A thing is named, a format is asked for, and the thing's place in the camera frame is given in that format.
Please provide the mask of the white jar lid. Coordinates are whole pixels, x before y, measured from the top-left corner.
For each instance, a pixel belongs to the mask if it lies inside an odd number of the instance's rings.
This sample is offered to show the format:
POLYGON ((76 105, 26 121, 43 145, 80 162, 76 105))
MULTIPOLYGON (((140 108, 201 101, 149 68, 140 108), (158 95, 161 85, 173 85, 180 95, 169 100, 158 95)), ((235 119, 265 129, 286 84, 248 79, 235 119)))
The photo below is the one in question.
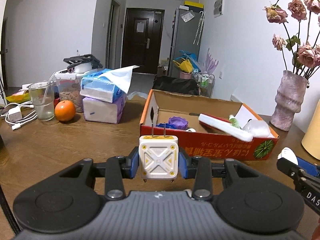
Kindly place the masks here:
POLYGON ((196 130, 194 128, 189 128, 187 130, 185 130, 186 132, 196 132, 196 130))

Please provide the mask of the small white round device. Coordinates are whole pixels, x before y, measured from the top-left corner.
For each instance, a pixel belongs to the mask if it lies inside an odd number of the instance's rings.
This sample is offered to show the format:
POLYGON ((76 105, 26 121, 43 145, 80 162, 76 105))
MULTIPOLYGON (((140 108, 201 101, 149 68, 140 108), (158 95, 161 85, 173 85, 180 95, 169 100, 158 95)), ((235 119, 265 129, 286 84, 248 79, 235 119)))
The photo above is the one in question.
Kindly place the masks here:
POLYGON ((281 150, 281 152, 278 154, 278 159, 285 158, 286 160, 294 163, 295 165, 298 165, 298 159, 293 150, 291 150, 288 147, 285 147, 281 150))

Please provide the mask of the white plug adapter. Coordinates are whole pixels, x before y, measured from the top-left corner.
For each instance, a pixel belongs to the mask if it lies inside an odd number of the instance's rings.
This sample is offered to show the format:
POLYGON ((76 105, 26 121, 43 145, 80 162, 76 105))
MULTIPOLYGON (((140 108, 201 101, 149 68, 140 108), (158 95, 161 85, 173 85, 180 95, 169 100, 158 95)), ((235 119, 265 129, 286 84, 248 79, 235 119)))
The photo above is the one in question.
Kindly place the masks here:
POLYGON ((148 180, 174 181, 178 175, 178 137, 175 135, 154 134, 154 124, 151 125, 151 135, 139 139, 139 166, 141 177, 148 180))

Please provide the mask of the red lint brush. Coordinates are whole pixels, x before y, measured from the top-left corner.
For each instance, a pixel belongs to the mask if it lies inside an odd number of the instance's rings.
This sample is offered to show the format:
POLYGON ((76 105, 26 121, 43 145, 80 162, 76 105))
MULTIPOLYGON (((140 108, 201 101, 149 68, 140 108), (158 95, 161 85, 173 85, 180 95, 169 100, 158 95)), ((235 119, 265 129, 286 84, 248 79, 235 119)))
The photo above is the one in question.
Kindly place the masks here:
POLYGON ((251 133, 244 131, 240 128, 236 128, 232 126, 231 123, 219 120, 217 118, 205 114, 200 114, 198 120, 202 124, 223 131, 241 141, 251 142, 253 140, 253 135, 251 135, 251 133))

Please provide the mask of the blue round lid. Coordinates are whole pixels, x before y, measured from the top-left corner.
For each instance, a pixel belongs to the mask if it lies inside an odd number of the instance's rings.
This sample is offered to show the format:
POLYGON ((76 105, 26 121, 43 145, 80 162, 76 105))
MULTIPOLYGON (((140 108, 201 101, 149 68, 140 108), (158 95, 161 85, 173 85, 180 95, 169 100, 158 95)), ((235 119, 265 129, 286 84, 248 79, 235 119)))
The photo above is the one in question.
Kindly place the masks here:
POLYGON ((156 127, 166 128, 166 129, 176 129, 174 125, 171 125, 169 123, 160 123, 160 124, 157 124, 156 127))

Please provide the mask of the green plastic bottle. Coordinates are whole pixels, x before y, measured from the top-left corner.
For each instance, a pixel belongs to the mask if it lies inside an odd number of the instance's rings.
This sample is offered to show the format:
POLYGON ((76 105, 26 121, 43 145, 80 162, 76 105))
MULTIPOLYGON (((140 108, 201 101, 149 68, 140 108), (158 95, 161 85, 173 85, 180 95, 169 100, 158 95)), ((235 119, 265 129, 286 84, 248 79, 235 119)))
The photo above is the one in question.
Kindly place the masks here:
POLYGON ((231 123, 231 125, 235 128, 241 129, 238 120, 235 118, 235 116, 230 115, 229 116, 229 122, 231 123))

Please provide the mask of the white plastic container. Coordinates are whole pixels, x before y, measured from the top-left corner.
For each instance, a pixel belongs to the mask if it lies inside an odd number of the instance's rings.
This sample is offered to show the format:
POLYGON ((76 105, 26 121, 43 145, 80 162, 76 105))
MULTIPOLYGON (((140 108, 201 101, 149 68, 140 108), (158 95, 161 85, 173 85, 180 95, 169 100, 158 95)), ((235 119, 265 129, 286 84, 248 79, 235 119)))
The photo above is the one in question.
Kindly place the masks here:
POLYGON ((266 138, 271 134, 270 128, 264 120, 251 119, 242 129, 250 133, 255 138, 266 138))

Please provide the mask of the purple tissue pack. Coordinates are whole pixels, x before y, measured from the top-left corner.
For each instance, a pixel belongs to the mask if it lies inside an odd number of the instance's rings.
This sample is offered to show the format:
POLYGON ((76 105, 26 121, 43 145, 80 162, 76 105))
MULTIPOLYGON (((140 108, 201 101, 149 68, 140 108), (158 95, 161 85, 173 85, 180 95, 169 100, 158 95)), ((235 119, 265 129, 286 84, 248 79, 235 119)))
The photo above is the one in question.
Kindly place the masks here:
POLYGON ((118 124, 123 113, 125 102, 126 94, 123 94, 113 103, 85 97, 82 100, 84 118, 86 121, 118 124))

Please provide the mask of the blue tissue pack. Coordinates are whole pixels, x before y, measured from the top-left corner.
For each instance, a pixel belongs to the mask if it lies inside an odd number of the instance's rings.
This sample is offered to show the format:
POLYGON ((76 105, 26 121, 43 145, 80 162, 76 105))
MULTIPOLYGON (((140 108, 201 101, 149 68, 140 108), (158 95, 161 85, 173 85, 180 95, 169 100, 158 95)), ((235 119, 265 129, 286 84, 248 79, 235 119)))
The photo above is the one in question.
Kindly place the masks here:
POLYGON ((85 75, 80 83, 80 95, 103 102, 113 103, 127 94, 131 86, 133 70, 139 68, 132 65, 118 69, 103 69, 85 75))

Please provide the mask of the pink ceramic vase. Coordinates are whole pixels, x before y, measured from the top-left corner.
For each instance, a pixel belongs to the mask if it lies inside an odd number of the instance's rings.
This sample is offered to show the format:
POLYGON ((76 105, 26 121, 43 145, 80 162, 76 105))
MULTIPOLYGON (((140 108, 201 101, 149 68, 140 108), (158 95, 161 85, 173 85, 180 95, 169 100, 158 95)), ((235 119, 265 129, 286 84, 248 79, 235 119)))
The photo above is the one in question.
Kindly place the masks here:
POLYGON ((274 127, 289 131, 295 114, 301 111, 308 83, 308 80, 300 75, 289 70, 283 71, 275 97, 276 107, 270 121, 274 127))

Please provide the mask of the glass cup with straw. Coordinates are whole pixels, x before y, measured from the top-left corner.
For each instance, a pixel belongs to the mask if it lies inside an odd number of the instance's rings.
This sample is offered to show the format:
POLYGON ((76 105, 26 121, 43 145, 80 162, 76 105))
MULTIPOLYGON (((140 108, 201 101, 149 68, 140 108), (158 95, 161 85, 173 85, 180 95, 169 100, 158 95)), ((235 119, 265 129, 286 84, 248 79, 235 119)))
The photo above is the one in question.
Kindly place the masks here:
POLYGON ((40 121, 52 120, 54 114, 54 81, 42 81, 28 86, 29 95, 40 121))

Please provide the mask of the black device on container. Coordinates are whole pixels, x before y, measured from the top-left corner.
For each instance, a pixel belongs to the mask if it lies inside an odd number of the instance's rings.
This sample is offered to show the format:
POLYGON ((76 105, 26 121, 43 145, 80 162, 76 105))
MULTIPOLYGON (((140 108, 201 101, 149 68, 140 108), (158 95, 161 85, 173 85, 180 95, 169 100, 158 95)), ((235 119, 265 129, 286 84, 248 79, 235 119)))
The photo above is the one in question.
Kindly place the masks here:
POLYGON ((70 73, 75 71, 75 68, 77 66, 84 63, 90 63, 92 69, 103 68, 103 65, 100 63, 100 61, 92 54, 85 54, 85 55, 64 58, 63 61, 69 64, 69 66, 67 67, 67 71, 70 73))

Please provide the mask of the dried pink roses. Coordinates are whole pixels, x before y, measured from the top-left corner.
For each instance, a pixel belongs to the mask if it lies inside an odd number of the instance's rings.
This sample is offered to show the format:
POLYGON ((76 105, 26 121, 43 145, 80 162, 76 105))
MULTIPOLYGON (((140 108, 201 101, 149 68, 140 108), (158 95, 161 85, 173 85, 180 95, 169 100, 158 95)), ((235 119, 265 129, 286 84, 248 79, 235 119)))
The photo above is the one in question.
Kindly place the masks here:
POLYGON ((266 19, 269 23, 283 25, 287 38, 273 35, 272 44, 277 51, 288 50, 292 54, 293 74, 309 80, 319 70, 319 34, 314 41, 310 38, 311 16, 319 17, 319 0, 292 0, 287 9, 283 9, 278 2, 264 7, 266 19), (297 21, 298 30, 290 35, 287 18, 291 16, 297 21))

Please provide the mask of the grey refrigerator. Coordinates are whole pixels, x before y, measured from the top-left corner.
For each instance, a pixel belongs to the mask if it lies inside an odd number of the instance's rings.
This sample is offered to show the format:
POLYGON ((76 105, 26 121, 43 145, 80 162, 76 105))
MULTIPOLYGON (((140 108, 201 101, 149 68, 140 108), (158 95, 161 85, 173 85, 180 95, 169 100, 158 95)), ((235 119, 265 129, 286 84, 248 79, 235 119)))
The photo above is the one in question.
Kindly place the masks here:
POLYGON ((168 68, 170 77, 180 77, 180 71, 173 60, 183 55, 181 50, 195 54, 196 59, 198 58, 200 42, 194 42, 194 40, 196 34, 200 33, 200 30, 197 30, 199 24, 201 24, 201 16, 201 12, 193 12, 181 8, 175 10, 168 68))

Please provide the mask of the dark entrance door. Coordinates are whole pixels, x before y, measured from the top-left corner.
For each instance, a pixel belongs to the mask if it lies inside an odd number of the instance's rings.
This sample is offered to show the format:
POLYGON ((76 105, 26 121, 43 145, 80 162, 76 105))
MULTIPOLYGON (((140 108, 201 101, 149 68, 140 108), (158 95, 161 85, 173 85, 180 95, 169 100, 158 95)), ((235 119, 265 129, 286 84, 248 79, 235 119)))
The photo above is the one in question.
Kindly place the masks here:
POLYGON ((134 71, 156 74, 164 27, 162 9, 127 8, 121 66, 137 65, 134 71))

